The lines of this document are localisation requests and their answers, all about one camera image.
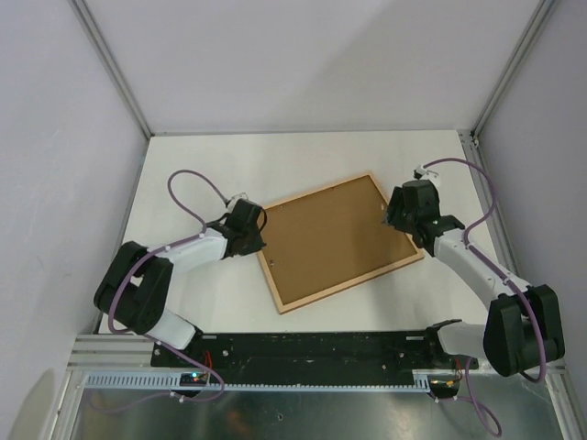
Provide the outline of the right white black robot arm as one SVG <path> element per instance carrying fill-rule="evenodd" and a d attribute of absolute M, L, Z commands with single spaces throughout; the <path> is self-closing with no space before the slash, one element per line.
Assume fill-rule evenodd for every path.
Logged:
<path fill-rule="evenodd" d="M 435 337 L 423 344 L 430 366 L 444 368 L 456 355 L 484 358 L 509 377 L 544 370 L 564 357 L 557 294 L 546 284 L 533 286 L 517 277 L 467 241 L 464 224 L 441 214 L 433 182 L 415 180 L 394 188 L 384 221 L 449 267 L 487 310 L 485 324 L 453 319 L 432 325 Z"/>

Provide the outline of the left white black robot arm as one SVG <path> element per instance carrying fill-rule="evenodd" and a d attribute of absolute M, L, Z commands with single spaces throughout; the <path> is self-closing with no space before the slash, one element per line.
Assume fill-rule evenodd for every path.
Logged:
<path fill-rule="evenodd" d="M 245 198 L 205 225 L 204 231 L 162 247 L 128 241 L 117 251 L 94 294 L 94 306 L 125 332 L 171 346 L 171 355 L 190 367 L 203 355 L 201 330 L 167 307 L 177 276 L 208 263 L 254 254 L 265 246 L 265 210 Z"/>

